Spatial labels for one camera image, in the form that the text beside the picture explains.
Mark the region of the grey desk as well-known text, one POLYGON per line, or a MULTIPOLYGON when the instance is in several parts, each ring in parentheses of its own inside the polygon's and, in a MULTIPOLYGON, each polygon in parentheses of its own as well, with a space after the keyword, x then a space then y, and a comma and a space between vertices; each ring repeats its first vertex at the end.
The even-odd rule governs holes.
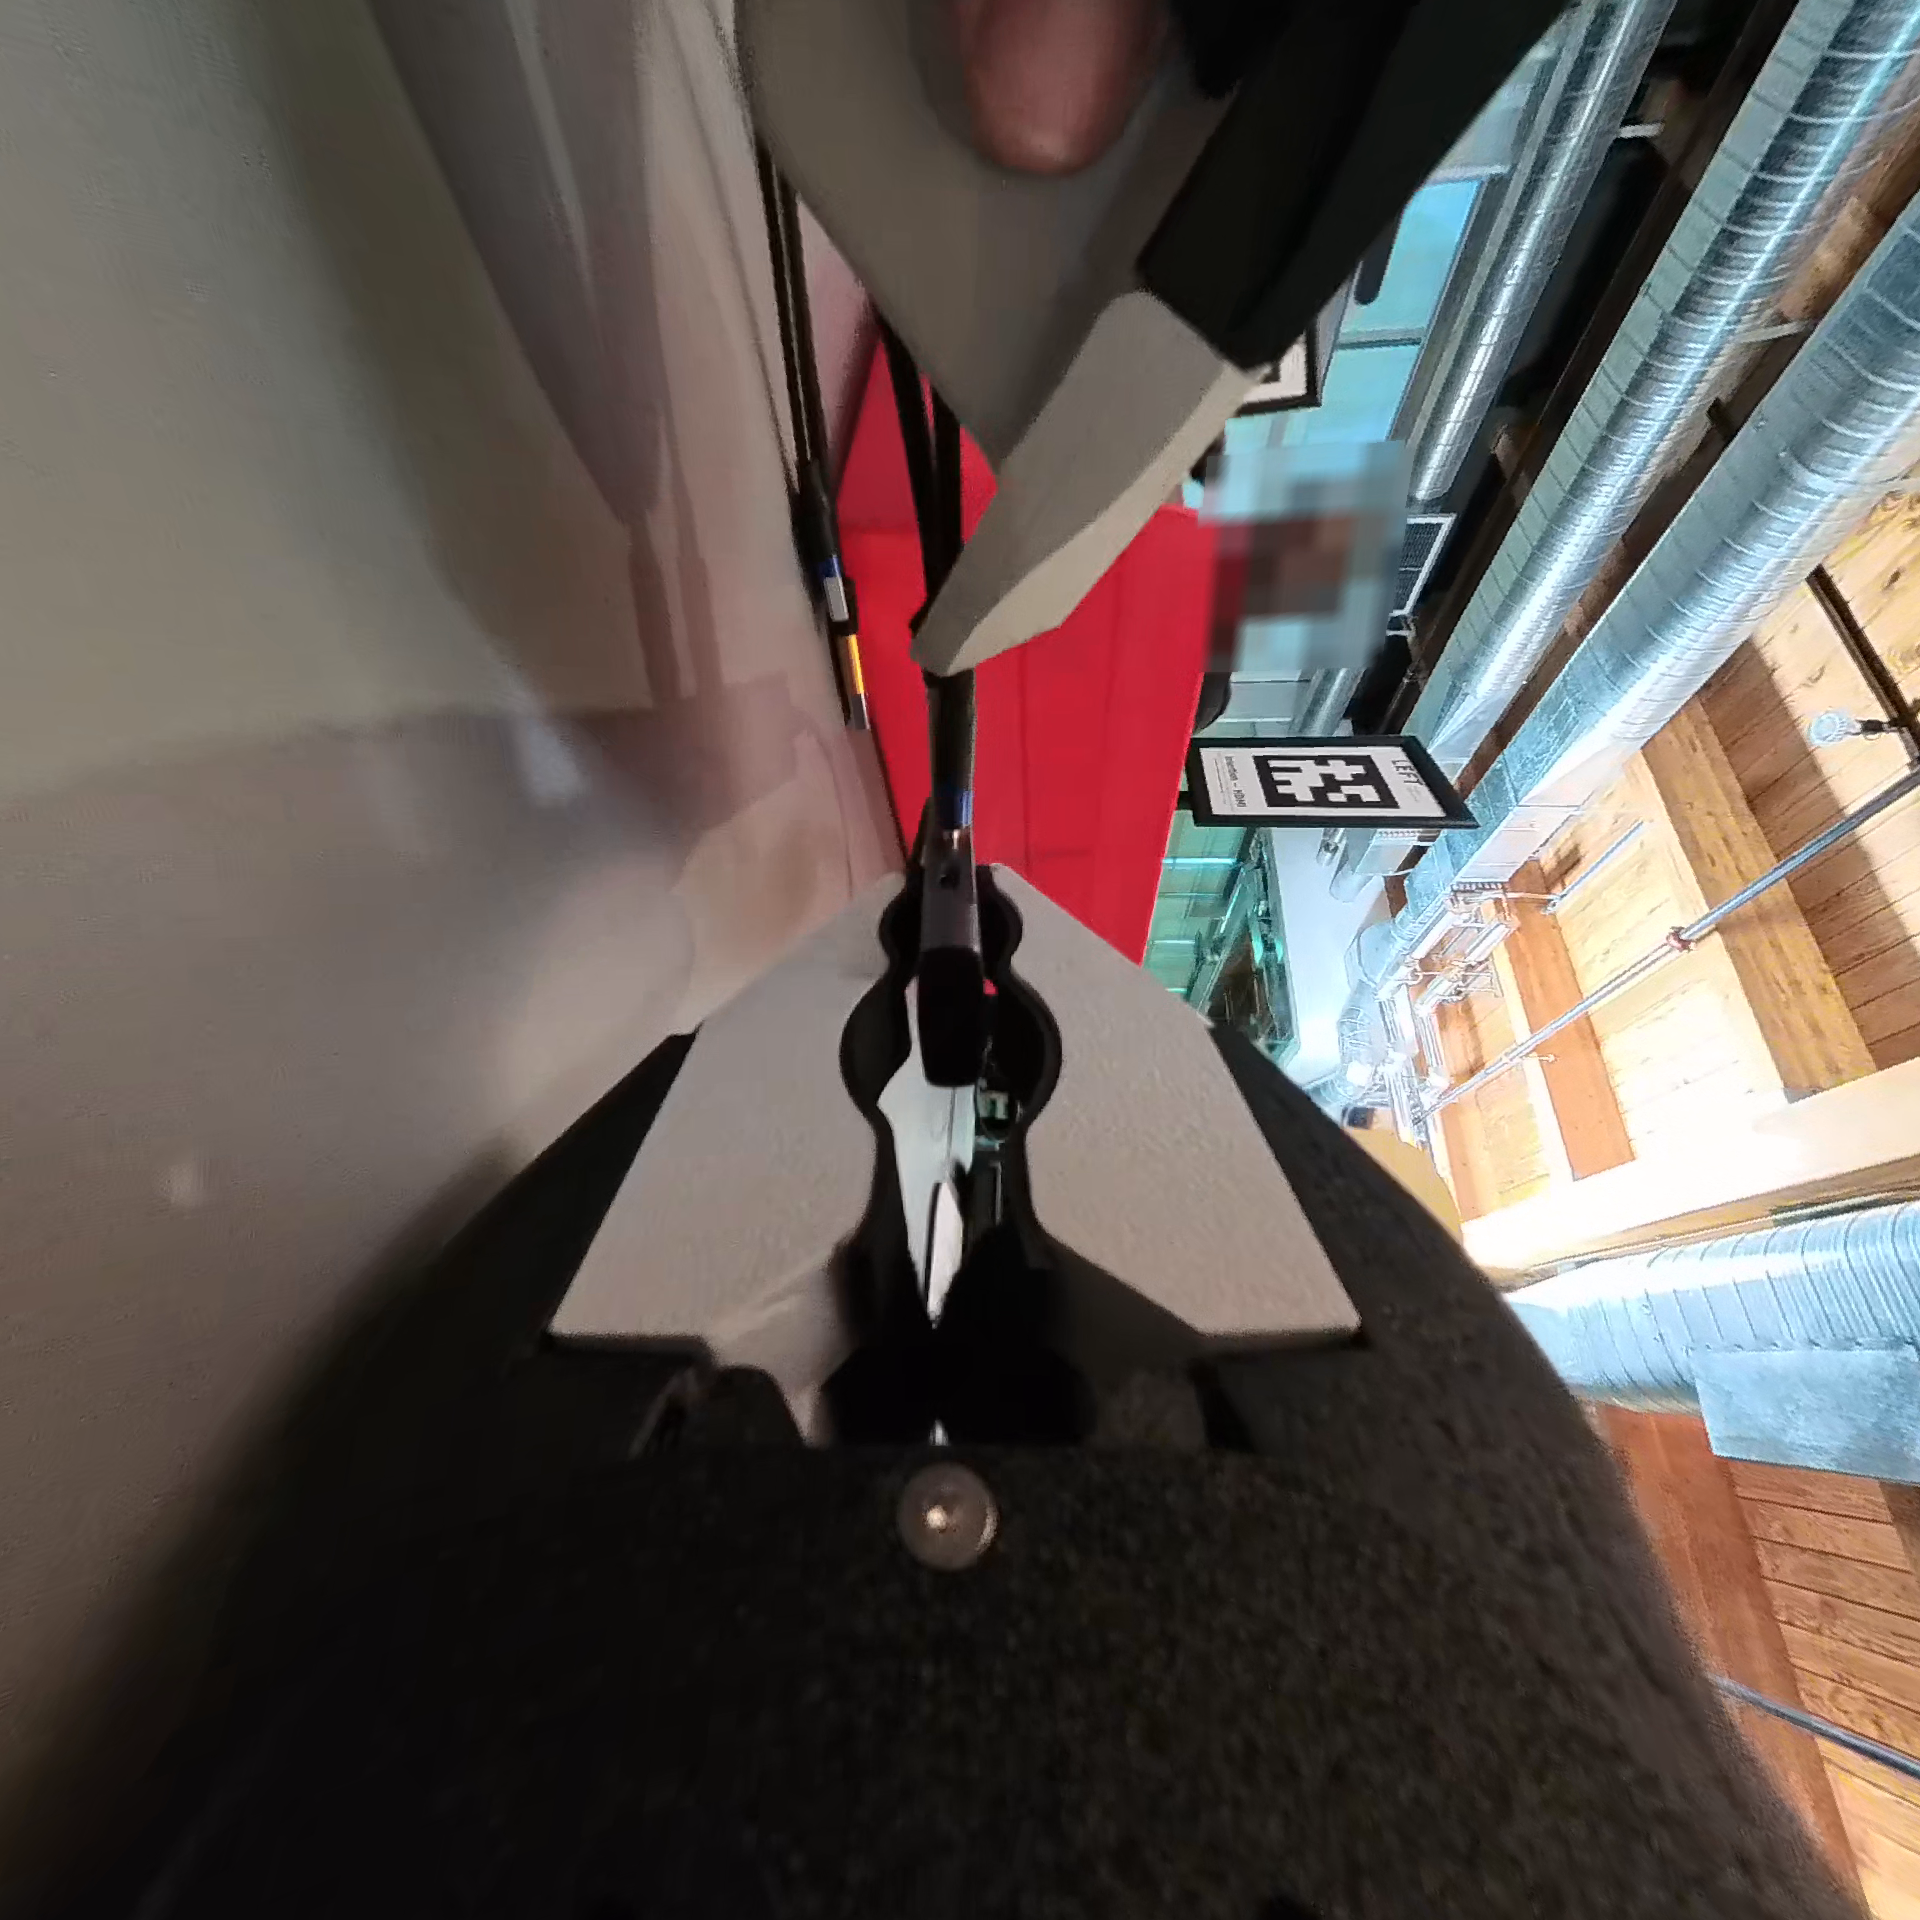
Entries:
POLYGON ((5 5, 5 1782, 364 1301, 880 864, 734 5, 5 5))

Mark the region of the red plastic bin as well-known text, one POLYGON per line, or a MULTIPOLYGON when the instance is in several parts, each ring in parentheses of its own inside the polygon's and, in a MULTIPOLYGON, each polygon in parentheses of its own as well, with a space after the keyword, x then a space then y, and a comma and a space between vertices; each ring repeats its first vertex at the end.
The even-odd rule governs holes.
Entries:
MULTIPOLYGON (((904 840, 928 800, 928 716, 908 622, 922 540, 897 398, 872 364, 837 490, 861 674, 904 840)), ((1030 880, 1145 961, 1184 757, 1210 664, 1216 542, 1163 505, 1065 624, 977 673, 977 856, 1030 880)))

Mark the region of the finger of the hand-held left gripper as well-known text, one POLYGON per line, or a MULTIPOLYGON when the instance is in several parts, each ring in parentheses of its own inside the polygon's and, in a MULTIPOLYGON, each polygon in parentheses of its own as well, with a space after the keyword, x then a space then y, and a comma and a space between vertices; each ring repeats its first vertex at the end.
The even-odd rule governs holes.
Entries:
POLYGON ((954 677, 1059 628, 1260 381, 1149 292, 1112 301, 1019 444, 912 642, 954 677))

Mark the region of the large silver ventilation duct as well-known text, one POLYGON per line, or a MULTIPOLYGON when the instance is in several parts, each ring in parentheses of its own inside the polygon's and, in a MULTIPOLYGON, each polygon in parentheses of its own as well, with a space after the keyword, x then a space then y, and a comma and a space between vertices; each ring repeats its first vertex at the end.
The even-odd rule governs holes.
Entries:
POLYGON ((1916 416, 1912 202, 1480 785, 1492 818, 1409 896, 1531 862, 1909 472, 1916 416))

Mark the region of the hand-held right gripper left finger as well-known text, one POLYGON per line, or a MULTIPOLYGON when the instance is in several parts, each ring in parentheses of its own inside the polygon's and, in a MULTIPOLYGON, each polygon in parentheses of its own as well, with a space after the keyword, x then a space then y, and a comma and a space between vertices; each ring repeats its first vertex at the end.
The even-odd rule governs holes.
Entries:
POLYGON ((828 1381, 916 1294, 897 1152, 844 1038, 882 980, 885 873, 716 1006, 549 1323, 565 1346, 694 1348, 768 1374, 812 1442, 828 1381))

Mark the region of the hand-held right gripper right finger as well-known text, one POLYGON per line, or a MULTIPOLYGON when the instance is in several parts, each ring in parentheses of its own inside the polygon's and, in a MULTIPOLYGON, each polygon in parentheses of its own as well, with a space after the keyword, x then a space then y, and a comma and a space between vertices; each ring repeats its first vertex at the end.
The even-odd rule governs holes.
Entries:
POLYGON ((1045 1234, 1216 1346, 1352 1340, 1357 1309, 1210 1021, 1016 870, 993 878, 1060 1050, 1025 1137, 1045 1234))

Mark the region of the metal ceiling pipe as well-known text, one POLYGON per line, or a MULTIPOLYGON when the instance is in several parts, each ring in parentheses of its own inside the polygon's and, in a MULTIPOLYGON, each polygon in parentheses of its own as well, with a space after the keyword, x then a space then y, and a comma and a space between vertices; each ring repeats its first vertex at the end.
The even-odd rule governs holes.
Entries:
POLYGON ((1784 886, 1790 878, 1801 873, 1803 869, 1818 864, 1829 852, 1837 850, 1842 843, 1860 835, 1866 827, 1877 824, 1884 813, 1899 806, 1902 802, 1916 797, 1917 790, 1917 765, 1912 765, 1899 777, 1888 781, 1878 794, 1875 794, 1862 805, 1848 812, 1836 825, 1826 827, 1810 836, 1803 846, 1795 848, 1786 857, 1780 857, 1772 869, 1763 875, 1738 889, 1721 904, 1715 904, 1702 913, 1699 918, 1685 925, 1669 929, 1665 939, 1654 945, 1650 950, 1640 955, 1634 963, 1617 972, 1613 976, 1604 979, 1596 993, 1587 994, 1584 998, 1576 1002, 1565 1012, 1557 1014, 1544 1027, 1526 1032, 1523 1038, 1513 1041, 1512 1048, 1500 1052, 1485 1068, 1480 1068, 1465 1082, 1443 1091, 1435 1096, 1422 1110, 1419 1110, 1419 1129, 1426 1131, 1438 1114, 1451 1108, 1465 1098, 1473 1098, 1482 1088, 1492 1086, 1506 1072, 1520 1068, 1526 1058, 1544 1052, 1549 1043, 1558 1041, 1570 1027, 1589 1014, 1593 1014, 1604 1004, 1633 993, 1642 986, 1642 980, 1665 970, 1672 961, 1692 954, 1702 941, 1708 941, 1726 921, 1746 913, 1748 906, 1756 906, 1776 886, 1784 886))

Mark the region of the narrow silver ventilation duct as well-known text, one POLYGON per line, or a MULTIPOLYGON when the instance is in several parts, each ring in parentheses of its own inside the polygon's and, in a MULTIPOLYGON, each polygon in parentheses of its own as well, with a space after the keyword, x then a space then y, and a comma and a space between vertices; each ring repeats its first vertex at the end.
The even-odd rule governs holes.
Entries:
POLYGON ((1435 331, 1401 405, 1409 515, 1446 512, 1482 420, 1513 365, 1531 314, 1634 102, 1672 2, 1573 5, 1548 40, 1520 138, 1443 298, 1435 331))

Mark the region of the person's left hand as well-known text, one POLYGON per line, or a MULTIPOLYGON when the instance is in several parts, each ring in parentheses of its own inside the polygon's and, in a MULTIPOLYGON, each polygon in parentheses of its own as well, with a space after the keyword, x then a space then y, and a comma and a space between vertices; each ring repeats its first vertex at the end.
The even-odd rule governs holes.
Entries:
POLYGON ((968 122, 988 163, 1073 177, 1125 131, 1160 72, 1163 2, 947 5, 968 122))

